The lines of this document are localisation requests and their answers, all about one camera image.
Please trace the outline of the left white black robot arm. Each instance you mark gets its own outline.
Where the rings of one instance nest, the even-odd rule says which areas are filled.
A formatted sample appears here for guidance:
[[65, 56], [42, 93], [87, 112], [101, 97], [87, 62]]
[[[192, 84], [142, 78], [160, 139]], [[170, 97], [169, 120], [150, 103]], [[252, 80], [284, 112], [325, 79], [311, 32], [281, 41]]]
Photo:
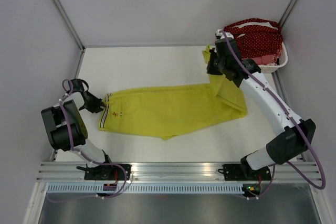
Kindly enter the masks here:
[[102, 99], [90, 93], [89, 85], [82, 79], [65, 79], [65, 94], [58, 103], [41, 111], [47, 138], [54, 150], [71, 152], [86, 162], [88, 168], [104, 180], [114, 176], [114, 166], [104, 150], [96, 147], [88, 136], [88, 130], [80, 111], [98, 114], [105, 109]]

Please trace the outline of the red polka dot garment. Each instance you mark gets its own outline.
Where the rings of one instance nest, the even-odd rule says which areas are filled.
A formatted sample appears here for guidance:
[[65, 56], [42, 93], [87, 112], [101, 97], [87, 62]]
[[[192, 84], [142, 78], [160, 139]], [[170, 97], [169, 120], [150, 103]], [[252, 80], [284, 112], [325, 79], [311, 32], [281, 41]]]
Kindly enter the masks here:
[[234, 36], [242, 58], [280, 54], [283, 36], [277, 22], [250, 18], [227, 25], [224, 31]]

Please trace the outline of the yellow-green trousers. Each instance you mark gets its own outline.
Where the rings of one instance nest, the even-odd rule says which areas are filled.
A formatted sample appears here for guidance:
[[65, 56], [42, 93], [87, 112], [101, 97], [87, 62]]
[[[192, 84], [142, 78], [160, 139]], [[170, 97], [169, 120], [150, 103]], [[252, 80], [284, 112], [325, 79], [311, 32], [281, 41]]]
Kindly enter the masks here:
[[125, 65], [118, 72], [143, 85], [105, 96], [99, 130], [168, 140], [245, 117], [244, 95], [233, 83], [222, 75], [196, 78], [214, 54], [210, 45], [119, 49]]

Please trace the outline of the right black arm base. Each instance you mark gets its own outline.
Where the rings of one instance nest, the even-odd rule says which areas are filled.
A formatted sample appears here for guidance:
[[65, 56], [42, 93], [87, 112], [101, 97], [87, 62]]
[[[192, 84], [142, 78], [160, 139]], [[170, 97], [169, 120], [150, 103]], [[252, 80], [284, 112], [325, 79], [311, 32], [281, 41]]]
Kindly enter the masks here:
[[225, 181], [263, 182], [271, 180], [271, 172], [268, 167], [251, 170], [241, 164], [223, 164], [217, 171], [224, 176]]

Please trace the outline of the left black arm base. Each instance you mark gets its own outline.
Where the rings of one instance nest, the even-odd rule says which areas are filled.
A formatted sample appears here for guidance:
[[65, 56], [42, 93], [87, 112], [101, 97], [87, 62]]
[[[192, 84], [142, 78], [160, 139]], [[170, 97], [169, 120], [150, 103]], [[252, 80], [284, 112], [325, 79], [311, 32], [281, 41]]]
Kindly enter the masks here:
[[85, 167], [77, 166], [76, 169], [81, 170], [85, 173], [84, 180], [128, 180], [131, 175], [131, 165], [120, 164], [120, 166], [123, 167], [125, 173], [121, 168], [111, 165], [100, 165], [93, 168], [90, 168], [87, 165]]

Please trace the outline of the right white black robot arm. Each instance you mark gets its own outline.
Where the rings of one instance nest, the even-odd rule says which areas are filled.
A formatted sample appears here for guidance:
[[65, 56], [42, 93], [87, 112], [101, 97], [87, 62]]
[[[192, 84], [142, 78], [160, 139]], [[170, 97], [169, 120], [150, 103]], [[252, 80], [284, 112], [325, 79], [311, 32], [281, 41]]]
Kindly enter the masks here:
[[287, 106], [252, 59], [241, 59], [235, 39], [217, 37], [210, 53], [207, 73], [223, 76], [233, 87], [252, 98], [275, 134], [264, 148], [241, 159], [241, 176], [252, 179], [259, 169], [283, 164], [307, 151], [316, 130], [315, 123], [311, 119], [303, 120]]

